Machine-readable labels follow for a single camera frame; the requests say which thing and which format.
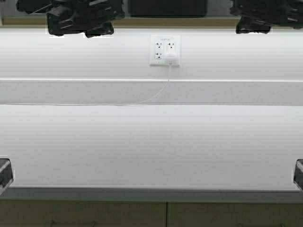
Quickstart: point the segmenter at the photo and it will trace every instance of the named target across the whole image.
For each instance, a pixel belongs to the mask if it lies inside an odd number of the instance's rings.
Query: white surface
[[[151,35],[180,35],[173,79],[302,80],[302,31],[236,35],[234,30],[116,29],[111,37],[50,36],[45,29],[0,30],[0,78],[163,79],[149,65]]]
[[[14,187],[294,190],[303,108],[0,106]]]
[[[303,105],[302,31],[116,29],[111,37],[54,38],[0,30],[0,103],[133,103],[154,95],[167,67],[149,65],[150,36],[182,38],[182,66],[158,104]]]

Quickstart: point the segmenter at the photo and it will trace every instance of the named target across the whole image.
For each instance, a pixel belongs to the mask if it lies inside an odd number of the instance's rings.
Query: charging cable
[[[170,77],[171,77],[171,68],[173,65],[173,61],[174,61],[174,57],[168,57],[167,58],[167,65],[169,67],[168,70],[168,77],[167,80],[165,82],[165,84],[163,85],[163,87],[153,96],[151,96],[148,99],[142,100],[142,101],[138,101],[138,102],[133,102],[133,103],[95,103],[95,104],[38,104],[38,103],[0,103],[0,105],[50,105],[50,106],[94,106],[94,105],[104,105],[104,106],[135,106],[135,105],[143,105],[153,99],[155,99],[156,97],[158,97],[159,95],[162,94],[162,92],[168,87],[169,83],[170,83]]]

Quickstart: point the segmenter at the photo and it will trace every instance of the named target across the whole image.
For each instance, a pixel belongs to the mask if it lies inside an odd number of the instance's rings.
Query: outlet cover plate
[[[180,65],[181,36],[179,35],[152,35],[151,36],[150,65],[167,65],[164,57],[167,51],[166,47],[171,42],[175,44],[175,50],[178,57],[178,61],[176,61],[173,64],[173,66]]]

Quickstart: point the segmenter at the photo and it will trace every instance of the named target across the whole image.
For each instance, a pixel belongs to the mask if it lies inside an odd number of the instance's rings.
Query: electrical outlet
[[[179,35],[152,35],[151,36],[151,65],[167,65],[167,58],[176,56],[173,66],[180,65],[181,37]]]

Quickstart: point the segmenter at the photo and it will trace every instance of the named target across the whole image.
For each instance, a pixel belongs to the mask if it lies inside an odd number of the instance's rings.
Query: black object
[[[123,0],[19,0],[17,9],[28,14],[47,12],[51,35],[84,32],[90,38],[114,33],[111,21],[125,16],[122,4]]]
[[[303,190],[303,159],[298,159],[294,170],[294,183]]]
[[[204,17],[207,0],[129,0],[132,17]]]
[[[0,195],[14,181],[13,170],[9,159],[0,159]]]
[[[302,0],[232,0],[231,14],[242,16],[236,33],[264,33],[271,27],[303,27]]]

